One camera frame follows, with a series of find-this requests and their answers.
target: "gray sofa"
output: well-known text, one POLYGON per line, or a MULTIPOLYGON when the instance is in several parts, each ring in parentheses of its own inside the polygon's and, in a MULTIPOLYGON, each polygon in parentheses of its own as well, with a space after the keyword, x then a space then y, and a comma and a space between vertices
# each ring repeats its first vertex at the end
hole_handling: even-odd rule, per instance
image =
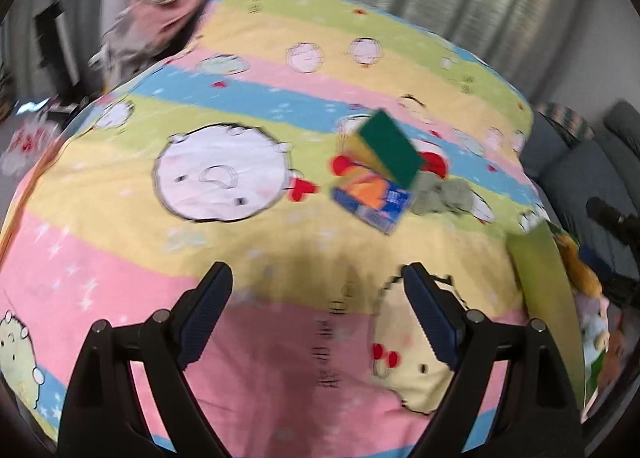
POLYGON ((628 247, 587 217, 586 203, 599 197, 625 215, 640 210, 640 114, 618 102, 594 136, 581 142, 534 112, 531 135, 520 155, 552 221, 591 247, 613 271, 638 278, 628 247))

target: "white plastic bag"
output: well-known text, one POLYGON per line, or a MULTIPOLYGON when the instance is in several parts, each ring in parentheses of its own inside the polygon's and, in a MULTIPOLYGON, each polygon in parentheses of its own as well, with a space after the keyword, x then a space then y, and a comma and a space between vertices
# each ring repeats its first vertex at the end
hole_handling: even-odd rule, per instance
POLYGON ((0 171, 6 176, 23 177, 59 134, 60 127, 47 122, 46 112, 28 115, 0 156, 0 171))

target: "white wall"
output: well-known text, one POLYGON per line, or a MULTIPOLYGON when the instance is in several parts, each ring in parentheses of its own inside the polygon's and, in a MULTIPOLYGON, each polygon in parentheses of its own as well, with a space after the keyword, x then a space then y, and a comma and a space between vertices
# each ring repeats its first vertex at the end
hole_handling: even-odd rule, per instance
POLYGON ((543 99, 596 121, 619 99, 640 111, 640 16, 629 0, 585 0, 543 99))

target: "blue gripper pad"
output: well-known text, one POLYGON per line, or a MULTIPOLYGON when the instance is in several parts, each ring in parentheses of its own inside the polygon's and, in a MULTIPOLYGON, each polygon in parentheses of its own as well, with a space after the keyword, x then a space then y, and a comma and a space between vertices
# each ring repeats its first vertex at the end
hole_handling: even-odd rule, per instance
POLYGON ((185 292, 172 313, 172 331, 178 344, 176 360, 181 370, 196 362, 220 318, 233 289, 226 263, 214 263, 194 290, 185 292))
POLYGON ((465 338, 464 309, 456 297, 441 290, 420 263, 402 269, 404 293, 440 362, 456 371, 458 349, 465 338))

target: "bed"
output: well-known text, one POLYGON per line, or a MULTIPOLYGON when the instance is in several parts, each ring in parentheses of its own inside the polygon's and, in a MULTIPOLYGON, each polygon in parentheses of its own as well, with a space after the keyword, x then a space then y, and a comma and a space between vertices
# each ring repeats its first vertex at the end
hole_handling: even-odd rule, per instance
MULTIPOLYGON (((0 371, 52 443, 91 324, 170 308, 214 261, 234 292, 186 377, 233 456, 408 453, 451 372, 394 282, 402 264, 526 321, 505 239, 544 215, 518 161, 530 107, 424 29, 347 0, 210 0, 184 51, 76 120, 21 183, 0 246, 0 371), (385 236, 331 200, 344 135, 379 108, 468 182, 471 213, 407 212, 385 236)), ((504 373, 466 448, 486 438, 504 373)))

